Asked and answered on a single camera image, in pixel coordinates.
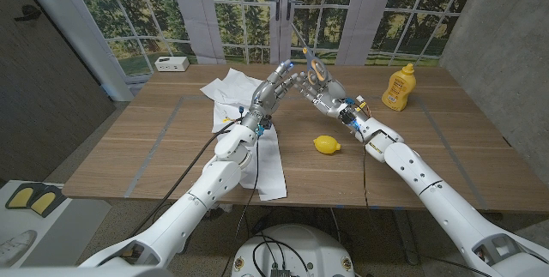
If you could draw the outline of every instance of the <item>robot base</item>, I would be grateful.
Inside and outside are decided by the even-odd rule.
[[[271,274],[271,270],[276,268],[273,256],[267,248],[267,244],[262,244],[256,249],[256,263],[266,276],[334,276],[334,277],[354,277],[353,264],[351,257],[345,248],[328,234],[312,227],[296,224],[286,224],[271,226],[263,231],[267,241],[269,238],[288,244],[303,258],[305,265],[309,269],[309,274],[299,257],[289,248],[281,244],[282,253],[286,260],[286,270],[289,273],[279,271],[277,274]],[[232,277],[258,277],[261,276],[253,262],[253,250],[265,240],[258,233],[257,236],[250,238],[240,247],[232,263]],[[273,251],[274,258],[278,264],[278,269],[282,270],[282,254],[276,243],[268,243]]]

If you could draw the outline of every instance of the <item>lemon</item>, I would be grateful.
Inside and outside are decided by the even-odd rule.
[[[341,144],[329,135],[320,135],[313,140],[313,143],[315,143],[315,148],[323,154],[331,154],[341,149]]]

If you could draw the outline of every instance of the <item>yellow foot pedal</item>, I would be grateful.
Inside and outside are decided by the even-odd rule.
[[[49,215],[67,197],[56,186],[47,186],[42,193],[36,195],[31,201],[30,208],[42,217]]]
[[[20,184],[14,194],[6,202],[7,209],[30,208],[30,202],[33,198],[45,189],[46,185],[42,183],[24,183]]]

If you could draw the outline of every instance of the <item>white box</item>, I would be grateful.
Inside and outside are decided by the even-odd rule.
[[[187,57],[158,57],[154,62],[158,71],[185,71],[189,67]]]

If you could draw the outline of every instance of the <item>crumpled paper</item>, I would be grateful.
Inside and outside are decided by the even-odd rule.
[[[254,79],[237,71],[229,69],[225,79],[215,79],[201,91],[214,102],[214,127],[217,132],[229,122],[223,123],[227,117],[238,118],[238,107],[244,107],[245,115],[251,104],[251,96],[262,81]],[[259,143],[259,174],[257,174],[256,145]],[[251,162],[243,170],[240,180],[242,187],[253,189],[257,178],[257,190],[261,201],[279,199],[287,196],[286,180],[282,171],[281,152],[278,148],[278,137],[275,127],[265,130],[253,148]]]

